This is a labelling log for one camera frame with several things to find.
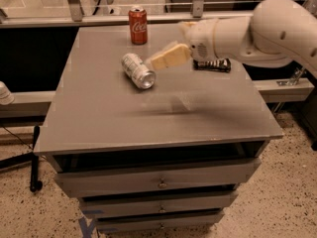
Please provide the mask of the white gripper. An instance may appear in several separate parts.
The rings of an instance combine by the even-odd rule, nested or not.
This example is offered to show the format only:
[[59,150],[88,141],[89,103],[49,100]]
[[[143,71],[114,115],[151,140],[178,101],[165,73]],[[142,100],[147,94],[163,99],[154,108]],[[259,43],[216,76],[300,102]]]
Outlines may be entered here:
[[191,56],[197,61],[215,60],[214,31],[216,19],[197,22],[179,22],[179,31],[186,44],[171,43],[150,57],[153,69],[164,69],[186,63]]

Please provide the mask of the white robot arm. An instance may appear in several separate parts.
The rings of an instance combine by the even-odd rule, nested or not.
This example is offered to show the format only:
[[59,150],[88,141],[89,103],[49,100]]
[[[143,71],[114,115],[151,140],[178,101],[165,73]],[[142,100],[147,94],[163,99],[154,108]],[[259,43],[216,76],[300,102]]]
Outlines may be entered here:
[[178,28],[184,42],[149,57],[152,68],[232,59],[259,67],[296,61],[317,73],[317,18],[292,0],[264,0],[249,17],[180,22]]

